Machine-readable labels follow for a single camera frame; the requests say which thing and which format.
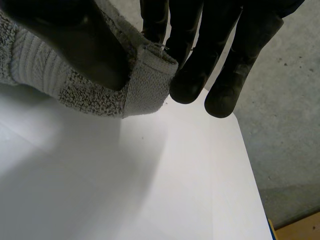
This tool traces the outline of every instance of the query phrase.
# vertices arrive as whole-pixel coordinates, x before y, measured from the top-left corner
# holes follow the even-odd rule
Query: gray towel
[[[107,0],[96,0],[105,21],[128,54],[130,81],[113,91],[85,79],[45,42],[0,11],[0,83],[25,84],[86,114],[125,118],[163,105],[178,63],[145,39]]]

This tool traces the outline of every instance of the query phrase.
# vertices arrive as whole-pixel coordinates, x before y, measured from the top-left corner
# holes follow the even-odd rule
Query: white surface
[[[0,85],[1,240],[271,240],[234,115],[125,120]]]

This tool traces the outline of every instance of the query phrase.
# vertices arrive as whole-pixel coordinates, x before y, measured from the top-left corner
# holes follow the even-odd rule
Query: black glove
[[[237,20],[235,38],[223,69],[205,100],[206,111],[229,116],[261,49],[304,0],[140,0],[144,36],[163,43],[170,9],[167,52],[179,62],[170,86],[171,97],[182,104],[199,96],[224,49]],[[190,58],[202,13],[199,38]]]
[[[112,90],[129,80],[127,54],[94,0],[0,0],[0,9],[87,79]]]

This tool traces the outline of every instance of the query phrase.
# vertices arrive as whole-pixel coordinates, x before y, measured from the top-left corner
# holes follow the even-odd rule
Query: wooden floor
[[[278,240],[320,240],[320,212],[276,232]]]

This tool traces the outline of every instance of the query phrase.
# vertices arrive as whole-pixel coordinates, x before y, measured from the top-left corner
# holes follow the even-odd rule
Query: blue edge
[[[272,228],[270,226],[270,223],[269,223],[268,219],[267,219],[267,222],[268,222],[268,225],[269,225],[269,229],[270,229],[270,233],[271,233],[271,236],[272,236],[272,240],[276,240],[276,236],[275,236],[274,232],[272,231]]]

